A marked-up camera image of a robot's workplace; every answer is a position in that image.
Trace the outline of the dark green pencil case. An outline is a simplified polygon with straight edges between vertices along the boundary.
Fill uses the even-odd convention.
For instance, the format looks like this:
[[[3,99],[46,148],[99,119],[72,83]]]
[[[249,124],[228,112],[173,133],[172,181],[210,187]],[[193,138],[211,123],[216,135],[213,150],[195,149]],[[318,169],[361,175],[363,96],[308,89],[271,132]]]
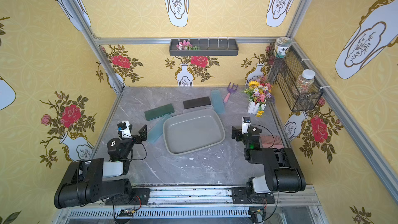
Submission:
[[[160,107],[145,111],[144,115],[145,115],[145,119],[147,121],[150,121],[150,120],[154,120],[159,117],[162,117],[164,115],[172,114],[174,112],[175,112],[175,110],[174,110],[173,105],[167,104],[164,106],[160,106]]]

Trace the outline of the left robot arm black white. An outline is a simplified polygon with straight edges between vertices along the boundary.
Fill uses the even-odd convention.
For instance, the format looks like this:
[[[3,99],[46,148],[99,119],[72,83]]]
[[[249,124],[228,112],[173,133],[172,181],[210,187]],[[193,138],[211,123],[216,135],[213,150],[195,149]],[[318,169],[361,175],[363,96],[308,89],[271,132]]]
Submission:
[[[124,178],[133,161],[133,147],[147,140],[147,126],[144,125],[137,135],[132,135],[132,126],[126,121],[120,122],[118,137],[107,143],[110,160],[103,158],[72,162],[54,197],[58,209],[85,206],[104,200],[107,205],[139,205],[148,203],[148,188],[133,189],[129,179]]]

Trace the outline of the dark grey wall shelf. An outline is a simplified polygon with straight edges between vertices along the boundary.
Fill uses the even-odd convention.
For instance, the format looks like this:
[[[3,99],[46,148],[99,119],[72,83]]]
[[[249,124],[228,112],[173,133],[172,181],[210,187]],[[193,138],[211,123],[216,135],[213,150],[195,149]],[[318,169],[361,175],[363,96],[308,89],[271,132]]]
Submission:
[[[180,41],[189,41],[198,50],[177,50],[176,45]],[[186,38],[172,39],[169,45],[171,56],[192,57],[192,56],[237,56],[239,46],[234,38]]]

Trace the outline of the small pink flowers on shelf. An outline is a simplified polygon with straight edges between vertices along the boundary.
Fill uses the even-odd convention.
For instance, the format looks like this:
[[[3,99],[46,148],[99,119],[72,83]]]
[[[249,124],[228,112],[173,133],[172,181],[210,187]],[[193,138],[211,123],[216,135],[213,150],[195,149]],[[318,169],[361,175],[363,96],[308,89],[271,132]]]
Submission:
[[[183,40],[176,45],[177,50],[198,50],[198,46],[193,46],[189,41]]]

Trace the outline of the black pencil case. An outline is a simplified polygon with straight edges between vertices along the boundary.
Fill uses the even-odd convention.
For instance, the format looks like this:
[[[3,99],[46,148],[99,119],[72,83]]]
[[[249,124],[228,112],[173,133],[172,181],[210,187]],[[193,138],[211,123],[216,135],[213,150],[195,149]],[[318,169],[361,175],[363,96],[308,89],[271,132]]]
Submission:
[[[209,96],[183,101],[183,106],[185,110],[207,105],[211,105],[211,100]]]

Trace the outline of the grey plastic storage tray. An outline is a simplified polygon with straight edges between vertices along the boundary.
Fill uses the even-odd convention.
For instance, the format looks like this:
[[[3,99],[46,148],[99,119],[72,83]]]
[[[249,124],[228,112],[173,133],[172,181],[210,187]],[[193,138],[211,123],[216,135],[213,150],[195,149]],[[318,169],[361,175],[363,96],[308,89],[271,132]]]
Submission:
[[[174,156],[218,145],[225,137],[221,119],[212,109],[177,115],[167,119],[163,125],[165,147]]]

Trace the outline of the artificial flower bouquet white pot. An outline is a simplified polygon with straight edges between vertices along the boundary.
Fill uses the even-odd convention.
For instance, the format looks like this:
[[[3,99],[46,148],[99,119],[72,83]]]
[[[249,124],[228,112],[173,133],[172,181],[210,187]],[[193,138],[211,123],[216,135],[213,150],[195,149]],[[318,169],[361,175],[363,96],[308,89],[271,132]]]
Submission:
[[[272,89],[273,86],[268,82],[266,76],[249,81],[244,90],[244,93],[249,96],[249,114],[256,115],[259,118],[264,115],[267,103],[275,103]]]

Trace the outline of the light blue pencil case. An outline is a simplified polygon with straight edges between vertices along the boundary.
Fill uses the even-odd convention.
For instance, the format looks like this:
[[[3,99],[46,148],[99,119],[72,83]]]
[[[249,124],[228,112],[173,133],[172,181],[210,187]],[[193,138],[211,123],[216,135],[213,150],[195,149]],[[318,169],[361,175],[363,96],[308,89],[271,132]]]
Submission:
[[[225,113],[225,106],[220,90],[214,89],[210,92],[211,104],[217,114]]]

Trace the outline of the pink plastic dustpan comb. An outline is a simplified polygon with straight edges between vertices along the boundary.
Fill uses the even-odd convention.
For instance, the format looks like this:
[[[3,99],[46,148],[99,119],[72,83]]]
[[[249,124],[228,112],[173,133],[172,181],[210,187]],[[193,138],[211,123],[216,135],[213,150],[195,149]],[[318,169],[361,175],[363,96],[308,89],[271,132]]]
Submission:
[[[281,149],[284,148],[284,144],[280,136],[272,136],[272,135],[261,135],[260,142],[262,148],[276,148]]]

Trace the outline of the light teal pencil case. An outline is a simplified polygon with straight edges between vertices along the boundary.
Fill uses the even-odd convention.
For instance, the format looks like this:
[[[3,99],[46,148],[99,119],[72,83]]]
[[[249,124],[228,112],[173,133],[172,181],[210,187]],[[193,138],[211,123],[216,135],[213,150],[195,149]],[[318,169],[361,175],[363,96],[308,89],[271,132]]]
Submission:
[[[148,132],[148,143],[155,143],[160,138],[160,136],[163,135],[163,125],[171,117],[171,115],[164,115],[162,118],[160,118],[156,125]]]

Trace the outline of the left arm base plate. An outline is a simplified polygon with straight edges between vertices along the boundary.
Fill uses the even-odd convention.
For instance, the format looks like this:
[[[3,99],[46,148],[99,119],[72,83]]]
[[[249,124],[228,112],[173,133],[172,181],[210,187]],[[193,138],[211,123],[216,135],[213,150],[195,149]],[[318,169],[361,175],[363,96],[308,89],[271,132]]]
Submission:
[[[106,205],[135,205],[143,206],[148,204],[150,196],[149,188],[133,188],[124,195],[114,196],[106,200]]]

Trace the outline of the purple pink garden rake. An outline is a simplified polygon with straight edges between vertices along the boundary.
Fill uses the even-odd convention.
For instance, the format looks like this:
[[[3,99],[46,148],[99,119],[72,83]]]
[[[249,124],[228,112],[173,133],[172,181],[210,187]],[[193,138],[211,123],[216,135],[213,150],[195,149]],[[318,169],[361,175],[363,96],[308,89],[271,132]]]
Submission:
[[[223,100],[224,103],[227,103],[229,101],[231,94],[235,93],[237,91],[237,88],[238,88],[238,85],[229,83],[229,85],[227,87],[228,93]]]

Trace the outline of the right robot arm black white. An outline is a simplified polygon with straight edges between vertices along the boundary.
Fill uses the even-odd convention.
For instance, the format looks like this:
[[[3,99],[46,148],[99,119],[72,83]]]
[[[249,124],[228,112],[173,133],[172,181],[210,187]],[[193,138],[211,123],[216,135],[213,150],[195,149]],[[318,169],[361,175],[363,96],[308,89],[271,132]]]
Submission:
[[[306,180],[291,148],[263,147],[262,130],[258,125],[247,128],[232,127],[231,138],[245,145],[244,157],[250,164],[263,166],[264,173],[250,178],[246,183],[247,201],[257,203],[273,198],[273,193],[294,194],[304,191]]]

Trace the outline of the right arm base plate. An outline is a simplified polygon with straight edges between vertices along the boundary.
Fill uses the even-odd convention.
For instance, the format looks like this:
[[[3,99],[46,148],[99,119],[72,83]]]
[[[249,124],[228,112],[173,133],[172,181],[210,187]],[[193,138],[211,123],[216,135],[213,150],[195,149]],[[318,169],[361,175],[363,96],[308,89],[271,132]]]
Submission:
[[[274,204],[275,198],[271,193],[258,194],[248,193],[246,188],[237,187],[231,188],[228,191],[228,196],[232,198],[233,204]]]

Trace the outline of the green patterned tin can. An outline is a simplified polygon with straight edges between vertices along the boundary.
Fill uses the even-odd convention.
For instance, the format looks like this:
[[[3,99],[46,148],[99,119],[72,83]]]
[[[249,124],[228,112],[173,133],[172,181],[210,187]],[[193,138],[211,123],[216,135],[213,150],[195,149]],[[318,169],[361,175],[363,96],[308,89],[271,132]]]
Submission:
[[[289,37],[279,37],[275,41],[274,56],[277,58],[284,58],[290,50],[292,39]]]

